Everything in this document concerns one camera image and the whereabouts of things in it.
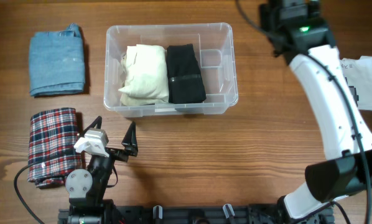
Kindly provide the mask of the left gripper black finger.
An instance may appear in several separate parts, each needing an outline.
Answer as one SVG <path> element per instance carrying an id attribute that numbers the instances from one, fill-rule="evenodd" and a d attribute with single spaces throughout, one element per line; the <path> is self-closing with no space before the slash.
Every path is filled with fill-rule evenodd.
<path id="1" fill-rule="evenodd" d="M 121 142 L 124 146 L 124 151 L 127 155 L 136 157 L 138 154 L 137 138 L 136 138 L 136 123 L 133 121 Z"/>
<path id="2" fill-rule="evenodd" d="M 78 136 L 83 137 L 86 134 L 86 132 L 91 128 L 100 129 L 101 124 L 102 124 L 102 117 L 97 116 L 96 119 L 89 126 L 87 126 Z"/>

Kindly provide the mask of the red plaid cloth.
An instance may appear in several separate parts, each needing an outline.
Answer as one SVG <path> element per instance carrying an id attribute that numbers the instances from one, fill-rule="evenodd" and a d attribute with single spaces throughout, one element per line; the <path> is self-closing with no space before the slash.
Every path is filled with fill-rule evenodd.
<path id="1" fill-rule="evenodd" d="M 27 181 L 39 189 L 65 184 L 68 174 L 82 168 L 81 155 L 73 145 L 77 141 L 76 109 L 57 108 L 41 111 L 30 119 Z"/>

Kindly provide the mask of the cream cloth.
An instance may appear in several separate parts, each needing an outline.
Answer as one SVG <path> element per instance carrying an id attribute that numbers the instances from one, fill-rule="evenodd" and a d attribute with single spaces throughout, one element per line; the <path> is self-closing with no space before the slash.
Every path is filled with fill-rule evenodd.
<path id="1" fill-rule="evenodd" d="M 125 106 L 167 104 L 169 84 L 166 50 L 160 45 L 137 44 L 127 47 L 121 59 L 126 74 L 120 102 Z"/>

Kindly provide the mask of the black cloth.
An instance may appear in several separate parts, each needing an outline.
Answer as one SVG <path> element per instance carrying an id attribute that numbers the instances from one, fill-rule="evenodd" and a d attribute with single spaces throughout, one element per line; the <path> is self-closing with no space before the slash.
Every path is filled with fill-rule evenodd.
<path id="1" fill-rule="evenodd" d="M 166 62 L 170 103 L 202 103 L 206 100 L 193 44 L 168 46 Z"/>

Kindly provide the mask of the white printed t-shirt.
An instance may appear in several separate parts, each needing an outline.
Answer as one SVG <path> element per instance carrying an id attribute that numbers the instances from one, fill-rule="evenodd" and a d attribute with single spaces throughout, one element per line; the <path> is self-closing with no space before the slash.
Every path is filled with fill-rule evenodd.
<path id="1" fill-rule="evenodd" d="M 372 56 L 343 58 L 340 63 L 358 109 L 372 111 Z"/>

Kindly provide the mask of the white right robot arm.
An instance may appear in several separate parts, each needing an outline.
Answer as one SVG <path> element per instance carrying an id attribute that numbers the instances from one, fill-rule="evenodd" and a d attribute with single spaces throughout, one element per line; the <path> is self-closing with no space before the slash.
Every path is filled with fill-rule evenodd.
<path id="1" fill-rule="evenodd" d="M 326 203 L 372 189 L 372 132 L 342 73 L 332 32 L 317 1 L 269 1 L 261 28 L 302 85 L 320 128 L 325 161 L 305 169 L 305 182 L 280 203 L 292 221 Z"/>

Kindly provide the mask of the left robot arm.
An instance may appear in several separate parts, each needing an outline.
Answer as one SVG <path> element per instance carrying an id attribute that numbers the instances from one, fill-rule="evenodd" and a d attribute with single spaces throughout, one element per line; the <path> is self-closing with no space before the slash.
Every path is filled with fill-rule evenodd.
<path id="1" fill-rule="evenodd" d="M 77 153 L 91 156 L 85 169 L 76 169 L 66 178 L 65 188 L 69 194 L 70 208 L 60 210 L 59 223 L 126 223 L 124 215 L 113 200 L 104 199 L 105 191 L 114 187 L 109 184 L 111 174 L 116 174 L 114 163 L 127 162 L 138 154 L 136 123 L 132 122 L 121 142 L 123 149 L 108 147 L 108 136 L 101 128 L 98 116 L 79 135 L 74 148 Z"/>

